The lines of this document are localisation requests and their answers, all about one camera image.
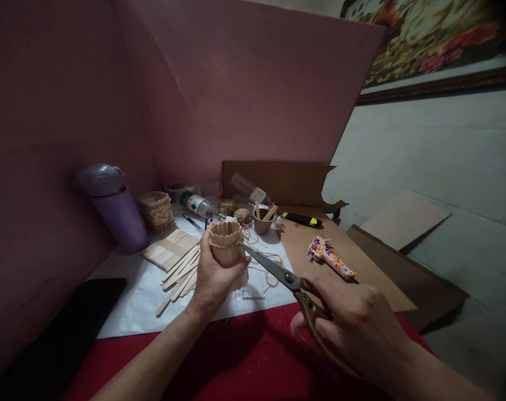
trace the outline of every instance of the scissors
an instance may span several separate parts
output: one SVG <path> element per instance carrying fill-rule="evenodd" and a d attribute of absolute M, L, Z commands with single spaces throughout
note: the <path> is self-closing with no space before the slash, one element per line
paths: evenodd
<path fill-rule="evenodd" d="M 301 311 L 303 312 L 303 316 L 305 321 L 307 322 L 308 328 L 314 338 L 316 344 L 322 349 L 322 351 L 327 354 L 328 358 L 334 362 L 337 366 L 342 369 L 345 369 L 350 374 L 355 377 L 362 378 L 362 375 L 350 364 L 340 360 L 335 354 L 333 354 L 330 349 L 323 343 L 321 337 L 319 336 L 316 328 L 314 326 L 314 320 L 317 317 L 321 317 L 322 319 L 332 320 L 333 315 L 331 310 L 329 309 L 327 303 L 321 296 L 320 292 L 314 288 L 309 282 L 307 282 L 302 277 L 295 275 L 294 273 L 282 268 L 275 262 L 273 262 L 270 258 L 264 256 L 260 252 L 256 251 L 254 248 L 244 244 L 242 241 L 238 241 L 240 246 L 244 248 L 249 254 L 264 268 L 270 272 L 277 280 L 279 280 L 283 285 L 288 288 L 296 298 L 299 306 L 301 307 Z M 315 295 L 321 301 L 322 306 L 315 303 L 307 294 L 307 292 Z"/>

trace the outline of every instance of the scissor blade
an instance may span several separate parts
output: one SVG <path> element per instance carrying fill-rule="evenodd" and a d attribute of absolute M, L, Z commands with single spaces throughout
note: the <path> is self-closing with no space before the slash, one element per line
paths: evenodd
<path fill-rule="evenodd" d="M 303 287 L 302 280 L 299 276 L 296 276 L 292 272 L 282 268 L 275 262 L 273 262 L 267 256 L 264 256 L 260 252 L 256 251 L 254 248 L 244 244 L 242 241 L 238 241 L 240 246 L 244 248 L 249 254 L 262 266 L 266 268 L 268 272 L 270 272 L 275 278 L 283 283 L 286 288 L 288 288 L 292 292 L 296 292 Z"/>

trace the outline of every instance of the pink wall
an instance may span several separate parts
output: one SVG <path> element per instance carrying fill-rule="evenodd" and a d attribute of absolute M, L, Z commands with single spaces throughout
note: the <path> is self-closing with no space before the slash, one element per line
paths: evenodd
<path fill-rule="evenodd" d="M 0 1 L 0 370 L 114 246 L 71 172 L 156 172 L 107 0 Z"/>
<path fill-rule="evenodd" d="M 239 0 L 115 0 L 163 181 L 329 163 L 383 28 Z"/>

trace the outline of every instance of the colorful painted figure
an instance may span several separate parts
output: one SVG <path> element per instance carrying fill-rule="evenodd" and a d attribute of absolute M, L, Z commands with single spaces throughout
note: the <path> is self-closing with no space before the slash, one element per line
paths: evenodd
<path fill-rule="evenodd" d="M 356 276 L 357 273 L 344 265 L 342 260 L 335 255 L 335 252 L 327 247 L 327 241 L 330 240 L 321 237 L 316 237 L 312 240 L 308 247 L 310 259 L 314 258 L 316 262 L 324 260 L 345 279 Z"/>

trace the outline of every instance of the white wall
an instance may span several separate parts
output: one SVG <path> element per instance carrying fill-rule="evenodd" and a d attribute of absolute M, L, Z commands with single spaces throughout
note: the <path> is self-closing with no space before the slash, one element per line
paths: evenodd
<path fill-rule="evenodd" d="M 425 339 L 440 356 L 450 356 L 447 362 L 462 373 L 502 391 L 506 91 L 356 107 L 331 164 L 338 167 L 327 177 L 323 197 L 349 203 L 342 209 L 343 229 L 361 225 L 402 190 L 421 194 L 452 213 L 409 257 L 472 299 L 459 326 Z"/>

